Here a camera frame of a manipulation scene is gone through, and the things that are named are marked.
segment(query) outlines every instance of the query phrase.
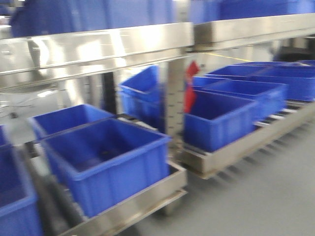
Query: crate rim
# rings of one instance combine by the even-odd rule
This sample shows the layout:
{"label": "crate rim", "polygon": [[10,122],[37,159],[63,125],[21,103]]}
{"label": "crate rim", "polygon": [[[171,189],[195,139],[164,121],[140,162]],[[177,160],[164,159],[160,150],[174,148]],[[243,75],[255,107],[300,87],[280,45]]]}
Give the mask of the crate rim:
{"label": "crate rim", "polygon": [[218,95],[218,96],[225,96],[225,97],[232,97],[232,98],[236,98],[236,99],[240,99],[240,100],[246,100],[250,103],[242,106],[242,107],[239,107],[239,108],[236,108],[236,109],[233,109],[232,111],[228,112],[228,113],[225,113],[221,116],[218,116],[216,117],[215,119],[206,119],[206,118],[202,118],[202,117],[199,117],[199,116],[196,116],[196,115],[192,115],[190,113],[185,113],[185,116],[189,116],[189,117],[197,117],[201,120],[204,120],[204,121],[211,121],[211,123],[218,123],[218,122],[221,122],[222,120],[225,119],[225,115],[226,114],[229,114],[229,115],[234,115],[236,113],[239,113],[239,112],[242,112],[244,110],[248,110],[249,108],[252,108],[252,107],[255,107],[257,106],[258,102],[253,100],[253,99],[248,99],[248,98],[242,98],[242,97],[236,97],[236,96],[231,96],[231,95],[225,95],[225,94],[217,94],[217,93],[213,93],[213,92],[208,92],[208,91],[196,91],[198,93],[209,93],[209,94],[213,94],[213,95]]}
{"label": "crate rim", "polygon": [[102,109],[100,109],[100,108],[98,108],[98,107],[92,106],[92,105],[90,105],[90,104],[80,104],[80,105],[76,105],[76,106],[71,106],[71,107],[62,108],[62,109],[55,110],[55,111],[52,111],[52,112],[46,112],[46,113],[43,113],[43,114],[40,114],[40,115],[37,115],[37,116],[34,116],[34,117],[29,117],[29,118],[27,118],[27,120],[28,120],[28,122],[29,122],[32,126],[35,126],[38,130],[40,130],[40,133],[41,133],[41,134],[44,134],[45,137],[48,137],[48,136],[51,136],[51,135],[55,135],[55,134],[60,134],[60,133],[62,133],[62,132],[65,132],[66,130],[76,128],[77,126],[72,127],[72,128],[69,128],[69,129],[66,129],[66,130],[61,130],[61,131],[55,132],[55,133],[53,133],[53,134],[48,134],[48,133],[46,132],[46,130],[37,122],[36,118],[41,117],[41,116],[45,116],[45,115],[48,115],[48,114],[51,114],[51,113],[57,113],[57,112],[60,112],[60,111],[69,110],[69,109],[72,109],[72,108],[75,108],[75,107],[90,107],[90,108],[93,108],[93,109],[98,109],[98,110],[100,110],[100,111],[102,111],[102,112],[104,112],[104,113],[107,113],[108,115],[112,115],[111,117],[116,117],[115,114],[112,114],[112,113],[110,113],[110,112],[108,112],[108,111],[102,110]]}
{"label": "crate rim", "polygon": [[65,131],[63,133],[60,133],[60,134],[51,135],[49,137],[46,137],[46,138],[42,139],[40,141],[40,143],[45,148],[47,148],[49,151],[51,151],[55,155],[55,157],[58,158],[58,160],[60,162],[62,162],[65,166],[68,167],[69,172],[71,173],[71,177],[72,177],[73,180],[80,181],[80,180],[86,179],[86,178],[88,178],[90,176],[93,176],[93,175],[103,171],[104,170],[104,166],[107,166],[105,169],[108,169],[108,168],[110,168],[112,166],[120,165],[122,163],[121,159],[123,157],[126,157],[126,158],[124,158],[123,162],[131,160],[134,157],[137,157],[139,154],[145,153],[145,152],[147,152],[147,150],[156,148],[156,147],[158,147],[158,146],[160,146],[162,144],[166,144],[166,143],[168,143],[171,140],[170,136],[168,136],[166,134],[162,134],[162,133],[159,133],[159,132],[156,132],[156,131],[153,131],[153,130],[149,130],[149,129],[140,127],[139,125],[136,125],[136,124],[133,124],[133,123],[124,122],[124,121],[113,119],[113,118],[108,118],[106,120],[99,120],[97,122],[87,124],[84,127],[80,126],[80,127],[76,128],[75,130],[88,128],[88,126],[90,126],[90,125],[93,125],[93,124],[96,124],[96,123],[101,123],[101,122],[108,122],[109,120],[114,121],[114,122],[123,123],[125,125],[134,126],[134,127],[139,128],[139,129],[148,131],[150,133],[158,134],[158,135],[160,135],[160,137],[157,140],[152,141],[150,143],[147,143],[147,144],[145,144],[142,147],[138,147],[136,150],[133,149],[131,151],[122,153],[122,154],[120,154],[120,155],[118,155],[118,156],[116,156],[116,157],[114,157],[114,158],[112,158],[112,159],[110,159],[108,161],[104,161],[104,162],[98,164],[97,166],[94,166],[94,167],[92,167],[90,169],[87,169],[87,170],[84,170],[84,171],[81,171],[81,172],[77,171],[67,160],[65,160],[58,152],[54,151],[53,148],[50,147],[50,145],[46,142],[46,140],[55,138],[57,136],[64,135],[65,133],[72,132],[73,130],[67,130],[67,131]]}
{"label": "crate rim", "polygon": [[218,90],[218,89],[208,89],[207,87],[210,87],[212,85],[207,85],[205,87],[203,87],[203,90],[205,91],[214,91],[214,92],[227,92],[229,93],[230,96],[237,96],[238,94],[242,94],[242,95],[247,95],[247,96],[252,96],[252,97],[255,97],[255,96],[261,96],[261,95],[268,95],[270,91],[274,91],[274,90],[277,90],[279,88],[281,89],[285,89],[287,90],[288,88],[288,85],[287,84],[281,84],[281,83],[268,83],[268,82],[256,82],[256,81],[245,81],[245,80],[227,80],[227,81],[220,81],[218,83],[220,84],[223,84],[223,83],[233,83],[234,81],[239,81],[239,82],[242,82],[244,84],[248,83],[248,84],[267,84],[267,85],[270,85],[270,86],[274,86],[273,88],[268,88],[266,91],[264,92],[260,92],[260,93],[257,93],[257,94],[247,94],[247,93],[240,93],[240,92],[228,92],[228,91],[224,91],[224,90]]}
{"label": "crate rim", "polygon": [[15,212],[16,210],[20,210],[21,208],[27,207],[28,205],[33,204],[37,201],[37,195],[35,193],[31,177],[28,174],[22,159],[19,157],[19,154],[14,147],[10,149],[10,152],[12,155],[14,165],[18,171],[18,176],[21,181],[22,188],[25,192],[25,197],[0,207],[0,217],[6,216],[10,213]]}

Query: gray floor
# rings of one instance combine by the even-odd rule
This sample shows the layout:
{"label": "gray floor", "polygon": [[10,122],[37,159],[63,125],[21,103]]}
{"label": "gray floor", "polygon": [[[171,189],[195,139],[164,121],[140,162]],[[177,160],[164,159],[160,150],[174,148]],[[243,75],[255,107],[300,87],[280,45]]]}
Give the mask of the gray floor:
{"label": "gray floor", "polygon": [[170,217],[152,215],[121,236],[314,236],[315,122],[210,180],[189,175]]}

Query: stainless steel frame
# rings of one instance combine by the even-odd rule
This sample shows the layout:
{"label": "stainless steel frame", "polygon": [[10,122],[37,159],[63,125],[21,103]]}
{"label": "stainless steel frame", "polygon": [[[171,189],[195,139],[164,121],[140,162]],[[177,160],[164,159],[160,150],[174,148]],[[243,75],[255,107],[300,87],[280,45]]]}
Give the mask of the stainless steel frame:
{"label": "stainless steel frame", "polygon": [[169,163],[171,175],[59,236],[113,236],[180,199],[187,192],[186,170]]}
{"label": "stainless steel frame", "polygon": [[315,13],[213,21],[194,27],[193,51],[212,51],[315,33]]}
{"label": "stainless steel frame", "polygon": [[292,109],[271,116],[272,122],[259,122],[256,131],[213,152],[208,153],[186,145],[181,161],[203,179],[209,179],[243,157],[271,143],[315,116],[315,102],[288,102]]}
{"label": "stainless steel frame", "polygon": [[0,91],[172,60],[191,45],[191,23],[2,39]]}

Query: red cloth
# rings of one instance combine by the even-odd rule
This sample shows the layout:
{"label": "red cloth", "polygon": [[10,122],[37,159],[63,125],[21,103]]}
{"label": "red cloth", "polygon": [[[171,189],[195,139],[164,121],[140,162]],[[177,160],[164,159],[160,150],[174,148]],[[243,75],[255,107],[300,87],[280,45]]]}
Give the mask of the red cloth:
{"label": "red cloth", "polygon": [[195,61],[193,61],[186,70],[187,87],[185,91],[185,103],[184,112],[189,113],[192,106],[196,101],[196,93],[192,89],[193,76],[199,72],[199,67]]}

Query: metal post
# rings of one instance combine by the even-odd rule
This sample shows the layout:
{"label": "metal post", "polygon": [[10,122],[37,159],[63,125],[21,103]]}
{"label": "metal post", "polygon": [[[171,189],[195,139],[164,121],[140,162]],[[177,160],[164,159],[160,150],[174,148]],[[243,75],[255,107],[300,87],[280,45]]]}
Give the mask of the metal post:
{"label": "metal post", "polygon": [[170,61],[167,68],[165,126],[166,133],[173,138],[169,148],[172,156],[175,156],[183,144],[185,59]]}
{"label": "metal post", "polygon": [[82,82],[82,78],[66,80],[65,89],[69,95],[72,106],[85,103],[84,83]]}
{"label": "metal post", "polygon": [[102,75],[92,75],[88,77],[89,80],[89,101],[88,103],[103,108],[103,88],[102,88]]}

